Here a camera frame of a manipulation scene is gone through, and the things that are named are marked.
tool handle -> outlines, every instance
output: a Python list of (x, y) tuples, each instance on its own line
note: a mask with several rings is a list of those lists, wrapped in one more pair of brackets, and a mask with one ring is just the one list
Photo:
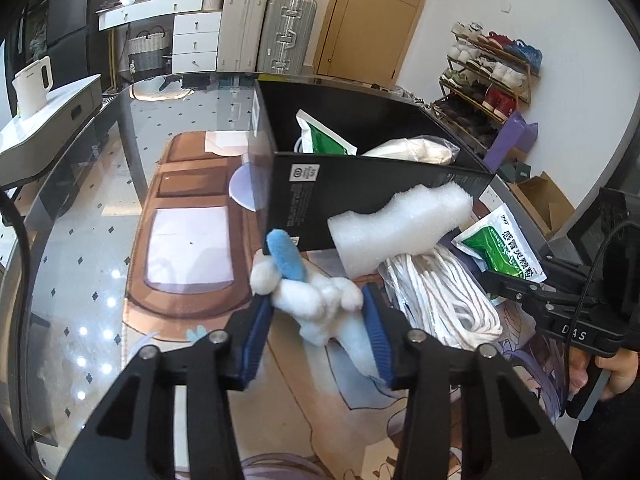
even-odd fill
[(577, 420), (587, 420), (591, 416), (596, 402), (600, 400), (602, 391), (609, 382), (611, 370), (598, 368), (592, 357), (587, 366), (587, 375), (587, 383), (569, 398), (566, 406), (566, 414)]

metal screw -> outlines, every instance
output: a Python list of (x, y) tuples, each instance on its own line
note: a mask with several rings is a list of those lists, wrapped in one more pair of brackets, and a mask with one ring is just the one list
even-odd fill
[(224, 343), (227, 339), (229, 339), (229, 334), (224, 330), (214, 330), (209, 334), (209, 341), (213, 344)]
[(406, 333), (407, 339), (412, 343), (421, 343), (427, 339), (427, 333), (419, 328), (414, 328)]
[(486, 357), (487, 359), (491, 359), (492, 357), (496, 357), (498, 355), (498, 351), (495, 346), (490, 345), (489, 343), (481, 344), (478, 347), (478, 351), (482, 357)]
[(157, 346), (146, 345), (140, 349), (140, 352), (138, 352), (138, 355), (146, 361), (147, 359), (156, 357), (156, 354), (158, 354), (158, 352), (159, 352), (159, 349)]

wooden door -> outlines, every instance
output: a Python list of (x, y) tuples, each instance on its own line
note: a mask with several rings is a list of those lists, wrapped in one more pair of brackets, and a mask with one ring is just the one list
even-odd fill
[(390, 86), (424, 0), (333, 0), (318, 73)]

white electric kettle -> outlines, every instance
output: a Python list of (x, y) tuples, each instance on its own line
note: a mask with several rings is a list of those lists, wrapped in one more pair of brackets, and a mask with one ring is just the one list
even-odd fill
[(12, 81), (18, 96), (20, 118), (28, 119), (47, 104), (47, 93), (53, 86), (49, 56), (34, 61), (15, 75)]

white plush toy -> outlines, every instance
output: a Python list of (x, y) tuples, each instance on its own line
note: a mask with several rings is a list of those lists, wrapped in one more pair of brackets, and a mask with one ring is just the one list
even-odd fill
[(271, 294), (273, 306), (299, 323), (305, 340), (324, 346), (335, 338), (361, 374), (378, 377), (358, 286), (347, 278), (329, 278), (302, 259), (284, 231), (273, 230), (267, 243), (272, 255), (260, 250), (254, 256), (250, 278), (254, 294)]

